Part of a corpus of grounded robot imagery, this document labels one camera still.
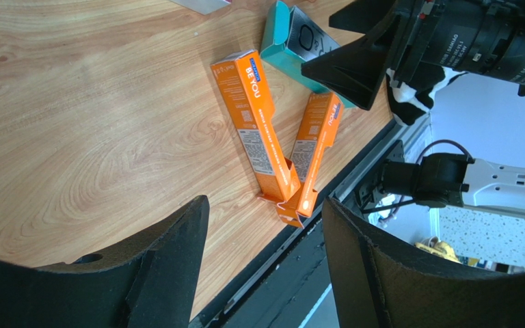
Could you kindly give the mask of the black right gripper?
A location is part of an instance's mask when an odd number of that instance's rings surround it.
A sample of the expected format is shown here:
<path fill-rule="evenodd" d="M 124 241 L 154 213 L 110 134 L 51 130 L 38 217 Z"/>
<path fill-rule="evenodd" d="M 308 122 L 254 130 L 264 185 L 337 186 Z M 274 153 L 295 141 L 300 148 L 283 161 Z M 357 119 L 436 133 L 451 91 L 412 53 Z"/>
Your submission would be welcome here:
<path fill-rule="evenodd" d="M 301 66 L 303 76 L 371 110 L 383 81 L 386 60 L 398 27 L 398 16 L 388 14 L 395 0 L 357 0 L 332 14 L 329 26 L 362 33 L 353 42 Z M 409 83 L 422 61 L 444 13 L 444 1 L 400 1 L 397 9 L 411 9 L 396 33 L 399 43 L 391 48 L 392 87 Z"/>

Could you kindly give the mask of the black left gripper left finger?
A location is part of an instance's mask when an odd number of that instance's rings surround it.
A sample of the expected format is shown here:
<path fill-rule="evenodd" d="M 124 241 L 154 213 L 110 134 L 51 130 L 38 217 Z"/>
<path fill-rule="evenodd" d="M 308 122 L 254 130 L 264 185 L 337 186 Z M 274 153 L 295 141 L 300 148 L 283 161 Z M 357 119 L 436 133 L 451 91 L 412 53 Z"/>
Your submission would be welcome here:
<path fill-rule="evenodd" d="M 197 196 L 71 264 L 0 260 L 0 327 L 188 327 L 209 210 Z"/>

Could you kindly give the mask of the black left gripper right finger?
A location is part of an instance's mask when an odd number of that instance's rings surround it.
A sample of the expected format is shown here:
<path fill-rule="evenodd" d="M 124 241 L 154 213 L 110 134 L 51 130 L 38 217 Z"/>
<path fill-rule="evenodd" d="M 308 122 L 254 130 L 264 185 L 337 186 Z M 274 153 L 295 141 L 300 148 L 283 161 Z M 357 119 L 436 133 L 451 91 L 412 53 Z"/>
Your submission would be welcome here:
<path fill-rule="evenodd" d="M 322 217 L 341 327 L 525 327 L 525 273 L 434 256 L 333 198 Z"/>

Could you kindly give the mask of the teal silver toothpaste box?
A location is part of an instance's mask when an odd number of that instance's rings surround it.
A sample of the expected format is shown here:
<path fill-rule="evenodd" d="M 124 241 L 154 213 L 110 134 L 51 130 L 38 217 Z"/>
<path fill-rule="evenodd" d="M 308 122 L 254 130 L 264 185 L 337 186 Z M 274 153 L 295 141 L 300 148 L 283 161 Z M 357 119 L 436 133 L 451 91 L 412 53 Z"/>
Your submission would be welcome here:
<path fill-rule="evenodd" d="M 314 93 L 326 93 L 320 83 L 302 75 L 301 65 L 340 45 L 297 6 L 276 1 L 267 13 L 260 58 Z"/>

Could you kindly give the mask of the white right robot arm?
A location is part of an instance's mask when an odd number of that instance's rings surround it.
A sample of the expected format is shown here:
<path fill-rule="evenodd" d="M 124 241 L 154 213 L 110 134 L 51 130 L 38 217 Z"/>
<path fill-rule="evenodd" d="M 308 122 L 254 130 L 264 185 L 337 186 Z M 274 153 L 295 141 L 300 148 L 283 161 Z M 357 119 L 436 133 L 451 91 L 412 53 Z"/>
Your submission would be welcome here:
<path fill-rule="evenodd" d="M 304 63 L 301 73 L 369 110 L 381 85 L 397 122 L 427 115 L 436 93 L 466 74 L 508 81 L 525 96 L 525 1 L 353 1 L 329 25 L 361 38 Z M 354 189 L 364 217 L 380 194 L 401 206 L 454 206 L 525 218 L 525 168 L 459 154 L 380 160 Z"/>

